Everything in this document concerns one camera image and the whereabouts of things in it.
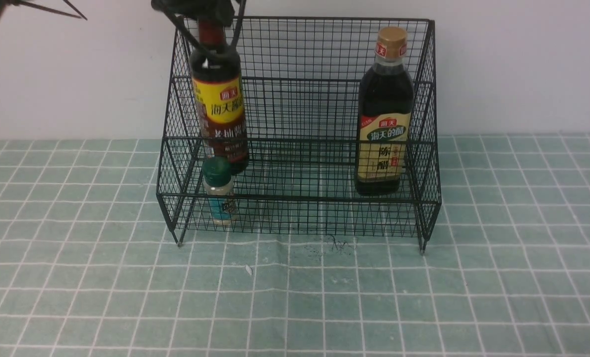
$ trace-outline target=vinegar bottle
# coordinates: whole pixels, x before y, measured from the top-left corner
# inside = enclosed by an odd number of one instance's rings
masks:
[[[359,87],[355,187],[363,196],[394,193],[404,172],[405,144],[413,106],[412,78],[403,65],[407,32],[379,31],[374,65]]]

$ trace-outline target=bottle label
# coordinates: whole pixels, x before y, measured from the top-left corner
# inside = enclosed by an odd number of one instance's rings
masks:
[[[240,77],[225,82],[193,79],[193,89],[202,136],[218,138],[206,141],[207,157],[226,156],[230,162],[235,162],[247,156],[247,124]]]
[[[211,217],[222,221],[230,221],[238,213],[238,207],[233,199],[233,192],[227,196],[209,197],[209,207],[211,208]]]
[[[410,118],[411,114],[399,113],[361,116],[359,140],[376,144],[359,144],[356,171],[359,181],[399,179],[404,170],[405,145],[393,143],[407,140]]]
[[[374,52],[376,52],[377,56],[383,57],[384,59],[396,59],[405,57],[407,53],[407,42],[403,43],[401,47],[398,49],[392,48],[392,51],[388,50],[388,47],[381,42],[376,43],[376,48]]]

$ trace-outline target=table surface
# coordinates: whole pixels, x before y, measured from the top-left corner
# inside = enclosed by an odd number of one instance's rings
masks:
[[[0,141],[0,357],[590,355],[590,134],[442,136],[414,239],[189,232],[159,140]]]

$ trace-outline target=gold bottle cap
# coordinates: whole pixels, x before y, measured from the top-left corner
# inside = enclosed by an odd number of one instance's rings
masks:
[[[397,59],[407,52],[407,31],[400,27],[384,27],[379,30],[376,54],[384,59]]]

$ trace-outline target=black wire basket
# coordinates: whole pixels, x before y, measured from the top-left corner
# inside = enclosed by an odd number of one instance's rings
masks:
[[[415,103],[399,190],[365,197],[354,189],[359,82],[387,26],[408,31]],[[230,226],[213,222],[202,187],[206,138],[194,109],[192,50],[176,33],[156,191],[178,244],[197,229],[415,237],[424,251],[442,203],[433,21],[244,18],[237,50],[250,162],[234,177],[238,217]]]

